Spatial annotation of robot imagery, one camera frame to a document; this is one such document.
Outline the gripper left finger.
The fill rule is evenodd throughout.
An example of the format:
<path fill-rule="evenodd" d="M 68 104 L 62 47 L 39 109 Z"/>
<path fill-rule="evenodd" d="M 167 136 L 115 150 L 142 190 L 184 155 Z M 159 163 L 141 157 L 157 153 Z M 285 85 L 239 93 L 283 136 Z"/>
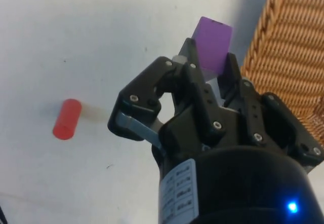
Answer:
<path fill-rule="evenodd" d="M 225 135 L 221 109 L 200 69 L 196 41 L 187 38 L 179 54 L 186 62 L 158 57 L 119 92 L 107 124 L 113 134 L 166 148 L 161 139 L 165 125 L 158 120 L 159 99 L 171 93 L 174 118 L 181 126 L 193 123 L 204 143 L 216 144 Z"/>

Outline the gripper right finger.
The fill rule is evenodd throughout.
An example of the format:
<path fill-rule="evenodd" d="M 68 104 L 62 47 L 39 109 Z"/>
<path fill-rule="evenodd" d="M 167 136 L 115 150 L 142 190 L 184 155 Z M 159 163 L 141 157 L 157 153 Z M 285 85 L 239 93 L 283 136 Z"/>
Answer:
<path fill-rule="evenodd" d="M 242 116 L 242 129 L 252 145 L 296 160 L 306 169 L 323 162 L 323 150 L 283 101 L 275 94 L 259 94 L 241 76 L 236 56 L 228 53 L 219 76 L 223 106 Z"/>

